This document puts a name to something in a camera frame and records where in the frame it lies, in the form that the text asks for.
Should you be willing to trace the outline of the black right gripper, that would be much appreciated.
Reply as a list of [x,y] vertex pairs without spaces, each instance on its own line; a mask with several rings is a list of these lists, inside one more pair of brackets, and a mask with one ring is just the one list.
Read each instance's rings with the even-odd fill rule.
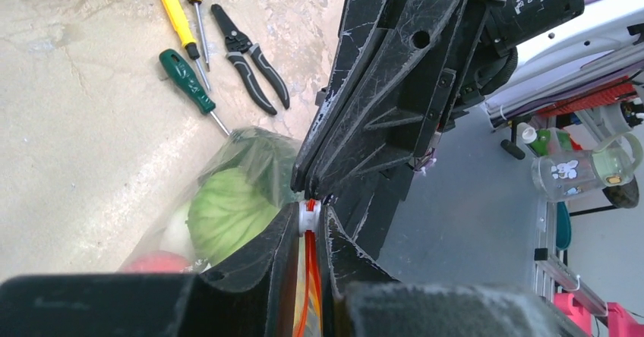
[[[468,0],[344,0],[335,58],[324,98],[292,169],[291,189],[308,199],[336,194],[350,178],[408,162],[415,145],[394,137],[422,124]],[[485,4],[482,28],[466,24],[455,39],[457,93],[447,101],[426,154],[441,134],[505,85],[518,46],[580,16],[584,0],[474,0]]]

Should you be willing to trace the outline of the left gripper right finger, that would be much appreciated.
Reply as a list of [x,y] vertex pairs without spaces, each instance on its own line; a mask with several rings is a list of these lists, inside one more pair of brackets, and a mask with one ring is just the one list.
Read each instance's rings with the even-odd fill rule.
[[324,336],[584,336],[539,296],[505,285],[404,283],[345,232],[335,209],[319,221]]

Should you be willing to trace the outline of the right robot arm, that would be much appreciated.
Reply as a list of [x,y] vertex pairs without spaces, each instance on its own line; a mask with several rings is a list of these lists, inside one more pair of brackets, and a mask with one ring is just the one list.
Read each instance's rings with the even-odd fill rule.
[[292,168],[308,199],[420,165],[489,96],[500,124],[639,65],[643,0],[345,0],[338,38]]

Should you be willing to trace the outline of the clear zip top bag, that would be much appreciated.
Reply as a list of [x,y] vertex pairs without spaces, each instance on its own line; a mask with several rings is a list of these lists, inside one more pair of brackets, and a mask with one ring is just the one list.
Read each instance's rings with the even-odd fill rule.
[[115,336],[319,336],[318,206],[290,189],[295,140],[234,130],[122,264],[146,275]]

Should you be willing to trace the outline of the green cabbage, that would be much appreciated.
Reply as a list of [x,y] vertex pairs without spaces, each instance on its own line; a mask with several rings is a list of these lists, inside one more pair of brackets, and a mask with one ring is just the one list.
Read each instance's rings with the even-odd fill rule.
[[258,127],[234,130],[199,177],[186,225],[198,260],[215,266],[258,236],[288,203],[299,141]]

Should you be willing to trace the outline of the pink peach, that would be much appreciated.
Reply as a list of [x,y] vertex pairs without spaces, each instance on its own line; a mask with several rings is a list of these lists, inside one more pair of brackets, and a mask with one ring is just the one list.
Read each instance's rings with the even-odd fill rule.
[[185,257],[168,251],[157,250],[148,254],[136,257],[131,262],[125,264],[122,272],[133,273],[177,273],[183,272],[191,263]]

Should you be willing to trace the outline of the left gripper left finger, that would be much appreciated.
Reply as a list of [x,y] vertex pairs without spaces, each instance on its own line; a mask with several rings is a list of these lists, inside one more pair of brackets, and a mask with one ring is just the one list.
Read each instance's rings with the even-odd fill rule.
[[19,276],[1,286],[3,336],[290,336],[297,203],[196,273]]

